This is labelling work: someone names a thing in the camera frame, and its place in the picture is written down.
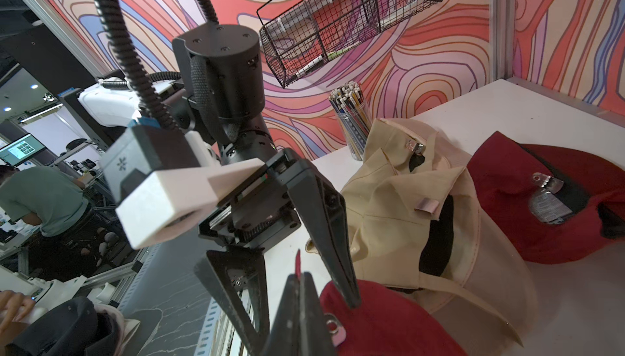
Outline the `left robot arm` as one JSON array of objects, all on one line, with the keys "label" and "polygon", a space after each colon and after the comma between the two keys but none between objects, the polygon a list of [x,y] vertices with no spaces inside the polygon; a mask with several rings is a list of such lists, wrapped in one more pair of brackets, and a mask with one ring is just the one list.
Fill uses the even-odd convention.
[{"label": "left robot arm", "polygon": [[173,45],[207,137],[183,130],[162,102],[119,0],[94,0],[113,55],[147,111],[104,155],[117,216],[136,250],[192,228],[217,244],[194,272],[249,354],[334,355],[338,327],[322,311],[311,274],[288,276],[270,316],[264,255],[305,227],[343,300],[359,307],[345,200],[312,162],[275,148],[262,117],[257,33],[220,24],[210,0],[195,1],[206,21]]}]

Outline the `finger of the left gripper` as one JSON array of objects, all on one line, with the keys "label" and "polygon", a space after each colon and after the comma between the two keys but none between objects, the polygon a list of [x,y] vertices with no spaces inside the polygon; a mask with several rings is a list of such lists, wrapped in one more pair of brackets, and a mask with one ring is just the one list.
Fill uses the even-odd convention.
[{"label": "finger of the left gripper", "polygon": [[351,309],[361,305],[348,241],[343,196],[312,162],[298,160],[285,172],[286,191],[330,278]]},{"label": "finger of the left gripper", "polygon": [[234,326],[251,355],[259,355],[270,334],[265,260],[259,251],[208,250],[195,276]]}]

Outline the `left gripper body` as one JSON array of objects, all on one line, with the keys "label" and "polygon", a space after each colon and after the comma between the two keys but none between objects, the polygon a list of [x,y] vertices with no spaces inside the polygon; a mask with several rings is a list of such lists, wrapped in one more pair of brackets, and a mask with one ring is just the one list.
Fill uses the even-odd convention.
[{"label": "left gripper body", "polygon": [[312,162],[286,149],[244,180],[198,226],[220,248],[270,250],[301,226],[312,226]]}]

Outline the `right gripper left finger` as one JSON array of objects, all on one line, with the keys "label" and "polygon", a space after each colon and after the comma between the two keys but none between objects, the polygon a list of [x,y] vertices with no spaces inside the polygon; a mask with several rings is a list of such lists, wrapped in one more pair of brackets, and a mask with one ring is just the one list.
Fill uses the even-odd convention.
[{"label": "right gripper left finger", "polygon": [[273,326],[264,345],[263,356],[296,356],[300,352],[301,280],[289,275],[283,289]]}]

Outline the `red Colorado cap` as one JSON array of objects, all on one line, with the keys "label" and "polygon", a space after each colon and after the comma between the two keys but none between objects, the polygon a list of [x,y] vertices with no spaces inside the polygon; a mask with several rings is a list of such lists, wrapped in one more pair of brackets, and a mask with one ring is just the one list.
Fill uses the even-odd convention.
[{"label": "red Colorado cap", "polygon": [[[302,355],[301,280],[300,352]],[[464,355],[465,351],[422,307],[372,281],[358,281],[361,305],[351,309],[334,283],[317,293],[337,355]]]}]

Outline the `dark red cap front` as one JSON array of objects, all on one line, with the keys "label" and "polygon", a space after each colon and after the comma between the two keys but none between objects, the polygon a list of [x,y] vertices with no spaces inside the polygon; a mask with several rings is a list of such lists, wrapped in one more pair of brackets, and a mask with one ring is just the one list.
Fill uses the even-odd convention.
[{"label": "dark red cap front", "polygon": [[602,157],[497,131],[468,170],[481,206],[528,262],[574,262],[624,240],[624,170]]}]

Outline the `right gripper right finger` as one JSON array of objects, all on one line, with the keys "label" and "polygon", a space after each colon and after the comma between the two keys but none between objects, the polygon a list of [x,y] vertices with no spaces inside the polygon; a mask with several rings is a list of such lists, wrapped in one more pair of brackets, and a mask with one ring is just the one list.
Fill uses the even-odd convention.
[{"label": "right gripper right finger", "polygon": [[313,277],[302,274],[302,355],[337,355]]}]

